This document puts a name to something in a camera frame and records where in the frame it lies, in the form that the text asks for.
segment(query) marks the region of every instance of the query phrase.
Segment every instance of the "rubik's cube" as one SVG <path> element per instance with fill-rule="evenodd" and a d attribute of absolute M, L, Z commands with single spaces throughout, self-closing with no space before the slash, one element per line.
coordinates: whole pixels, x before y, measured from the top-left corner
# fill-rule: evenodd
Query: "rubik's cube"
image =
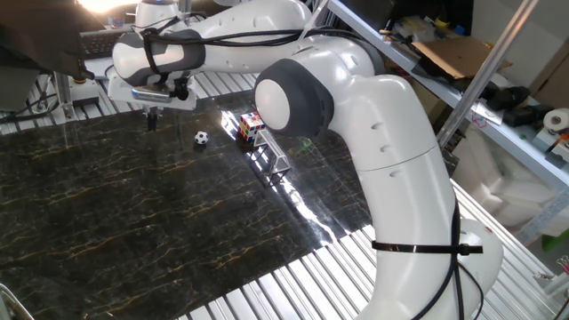
<path fill-rule="evenodd" d="M 241 118 L 239 119 L 239 133 L 246 141 L 252 142 L 255 140 L 257 132 L 260 129 L 265 129 L 265 124 L 260 120 L 258 113 L 253 112 L 241 115 Z"/>

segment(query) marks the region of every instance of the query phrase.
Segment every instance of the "toilet paper roll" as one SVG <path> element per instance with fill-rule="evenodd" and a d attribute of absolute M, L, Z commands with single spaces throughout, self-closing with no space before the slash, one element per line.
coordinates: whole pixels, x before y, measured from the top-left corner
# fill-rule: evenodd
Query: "toilet paper roll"
<path fill-rule="evenodd" d="M 569 108 L 550 111 L 545 115 L 543 125 L 557 132 L 569 128 Z"/>

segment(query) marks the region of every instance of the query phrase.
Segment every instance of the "keyboard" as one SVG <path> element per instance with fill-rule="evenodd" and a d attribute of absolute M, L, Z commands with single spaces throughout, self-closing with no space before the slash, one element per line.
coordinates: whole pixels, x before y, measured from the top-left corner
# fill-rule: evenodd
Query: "keyboard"
<path fill-rule="evenodd" d="M 93 60 L 112 57 L 113 47 L 115 46 L 118 38 L 120 38 L 124 33 L 126 33 L 126 30 L 82 33 L 81 45 L 83 49 L 83 58 L 85 60 Z"/>

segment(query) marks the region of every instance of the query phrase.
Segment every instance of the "soccer ball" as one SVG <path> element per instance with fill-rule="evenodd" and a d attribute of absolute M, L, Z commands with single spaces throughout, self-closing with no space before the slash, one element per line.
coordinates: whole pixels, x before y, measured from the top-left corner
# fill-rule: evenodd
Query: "soccer ball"
<path fill-rule="evenodd" d="M 207 136 L 207 133 L 197 132 L 197 134 L 196 134 L 196 143 L 197 144 L 204 145 L 207 143 L 208 140 L 209 140 L 209 137 Z"/>

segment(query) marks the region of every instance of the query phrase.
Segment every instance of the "marble table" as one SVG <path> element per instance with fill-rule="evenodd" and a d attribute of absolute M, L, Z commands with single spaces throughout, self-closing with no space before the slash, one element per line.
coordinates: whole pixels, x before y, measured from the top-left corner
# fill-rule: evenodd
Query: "marble table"
<path fill-rule="evenodd" d="M 252 95 L 0 137 L 0 283 L 35 319 L 174 319 L 370 223 L 344 142 L 236 139 Z M 210 140 L 194 144 L 197 131 Z"/>

